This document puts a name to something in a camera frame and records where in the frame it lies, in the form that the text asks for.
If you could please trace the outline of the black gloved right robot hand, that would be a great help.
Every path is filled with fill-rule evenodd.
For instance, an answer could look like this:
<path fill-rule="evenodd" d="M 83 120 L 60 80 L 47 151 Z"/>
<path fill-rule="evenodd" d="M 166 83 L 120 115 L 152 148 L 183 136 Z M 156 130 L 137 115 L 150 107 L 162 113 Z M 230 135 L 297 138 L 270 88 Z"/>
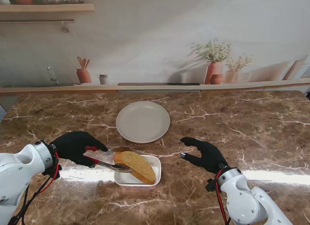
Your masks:
<path fill-rule="evenodd" d="M 204 168 L 207 172 L 216 174 L 221 168 L 228 167 L 228 163 L 223 157 L 220 150 L 209 142 L 204 142 L 191 137 L 184 137 L 180 140 L 185 146 L 194 146 L 200 153 L 201 157 L 196 157 L 188 153 L 181 153 L 181 158 L 191 164 Z"/>

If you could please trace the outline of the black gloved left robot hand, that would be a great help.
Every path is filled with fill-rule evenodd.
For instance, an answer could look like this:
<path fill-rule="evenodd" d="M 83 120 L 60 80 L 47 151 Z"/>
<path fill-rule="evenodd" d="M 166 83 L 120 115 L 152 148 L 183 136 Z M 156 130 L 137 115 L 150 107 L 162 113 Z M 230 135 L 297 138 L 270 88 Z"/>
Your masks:
<path fill-rule="evenodd" d="M 87 132 L 73 131 L 66 133 L 50 143 L 55 145 L 59 158 L 71 160 L 75 164 L 90 168 L 95 167 L 93 160 L 84 156 L 87 147 L 95 147 L 107 152 L 108 148 Z"/>

